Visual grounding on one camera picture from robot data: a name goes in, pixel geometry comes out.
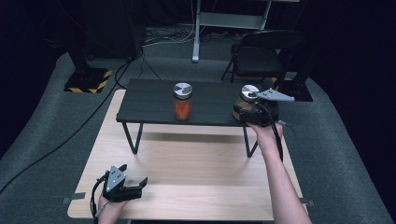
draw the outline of black chair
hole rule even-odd
[[[292,30],[258,31],[245,35],[239,44],[232,45],[232,58],[221,77],[227,73],[239,77],[276,77],[282,87],[293,53],[304,44],[301,32]]]

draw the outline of metal lid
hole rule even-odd
[[[187,100],[192,95],[192,86],[189,83],[179,82],[174,86],[174,96],[180,100]]]
[[[245,85],[242,87],[241,97],[247,102],[254,102],[257,99],[259,89],[252,85]]]

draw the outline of jar with metal lid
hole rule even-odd
[[[189,119],[191,116],[192,86],[189,83],[180,82],[174,86],[175,118],[179,120]]]
[[[236,102],[233,105],[233,116],[236,119],[241,120],[239,118],[239,111],[241,109],[246,111],[250,111],[253,109],[253,106],[257,100],[258,92],[260,92],[259,89],[252,85],[245,85],[242,88],[239,97],[236,99]]]

